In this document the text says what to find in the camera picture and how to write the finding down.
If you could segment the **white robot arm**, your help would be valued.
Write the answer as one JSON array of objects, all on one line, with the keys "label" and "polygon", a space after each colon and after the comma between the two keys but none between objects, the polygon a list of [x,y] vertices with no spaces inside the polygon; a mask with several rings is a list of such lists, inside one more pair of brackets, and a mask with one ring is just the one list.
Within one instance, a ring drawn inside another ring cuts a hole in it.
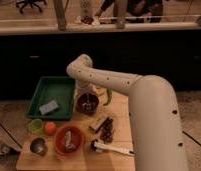
[{"label": "white robot arm", "polygon": [[66,72],[81,89],[98,85],[128,97],[135,171],[189,171],[176,93],[166,79],[95,69],[86,54]]}]

